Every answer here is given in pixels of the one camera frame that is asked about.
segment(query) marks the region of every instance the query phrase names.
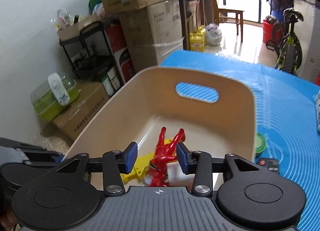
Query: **white wall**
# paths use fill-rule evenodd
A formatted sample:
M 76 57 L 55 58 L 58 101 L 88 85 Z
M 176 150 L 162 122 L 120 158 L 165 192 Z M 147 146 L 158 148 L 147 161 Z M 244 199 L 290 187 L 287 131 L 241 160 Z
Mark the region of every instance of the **white wall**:
M 30 93 L 53 72 L 73 76 L 50 20 L 88 14 L 89 0 L 0 0 L 0 137 L 30 143 L 44 124 Z

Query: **green plastic container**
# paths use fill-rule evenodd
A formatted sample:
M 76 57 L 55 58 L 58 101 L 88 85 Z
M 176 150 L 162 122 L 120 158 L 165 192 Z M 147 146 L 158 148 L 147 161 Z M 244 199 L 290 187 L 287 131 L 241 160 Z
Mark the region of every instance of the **green plastic container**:
M 261 133 L 257 133 L 256 138 L 256 155 L 260 155 L 267 147 L 267 140 Z
M 79 97 L 77 83 L 75 80 L 69 79 L 66 76 L 60 77 L 70 96 L 69 104 L 71 104 Z M 45 81 L 38 86 L 31 93 L 30 99 L 36 115 L 47 122 L 52 121 L 59 113 L 68 107 L 68 105 L 62 106 L 57 102 L 53 92 L 50 89 L 48 81 Z

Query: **red appliance box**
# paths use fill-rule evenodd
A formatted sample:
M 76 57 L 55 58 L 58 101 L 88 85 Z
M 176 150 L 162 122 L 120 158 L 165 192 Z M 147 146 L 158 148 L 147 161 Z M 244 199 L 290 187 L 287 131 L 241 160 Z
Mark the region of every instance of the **red appliance box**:
M 121 78 L 123 82 L 126 83 L 135 75 L 135 71 L 121 24 L 107 28 L 107 34 Z

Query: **red toy figure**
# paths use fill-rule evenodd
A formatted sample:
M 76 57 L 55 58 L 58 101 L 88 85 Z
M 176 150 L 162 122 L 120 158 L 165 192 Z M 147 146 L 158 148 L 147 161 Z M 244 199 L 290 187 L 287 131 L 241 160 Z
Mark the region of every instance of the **red toy figure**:
M 165 182 L 167 178 L 167 163 L 173 162 L 177 159 L 174 154 L 176 153 L 176 147 L 178 142 L 184 142 L 186 135 L 183 129 L 180 129 L 178 134 L 173 138 L 170 144 L 164 144 L 166 128 L 162 127 L 159 135 L 159 141 L 156 146 L 155 155 L 150 161 L 149 176 L 145 182 L 148 182 L 149 187 L 168 187 L 168 183 Z

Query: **bicycle seat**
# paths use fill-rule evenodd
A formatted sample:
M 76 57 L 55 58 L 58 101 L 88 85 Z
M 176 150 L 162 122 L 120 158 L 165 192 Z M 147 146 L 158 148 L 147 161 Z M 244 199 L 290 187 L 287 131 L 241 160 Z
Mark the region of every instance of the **bicycle seat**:
M 294 8 L 289 8 L 284 10 L 283 15 L 284 16 L 295 15 L 297 19 L 303 21 L 303 15 L 299 11 L 295 10 Z

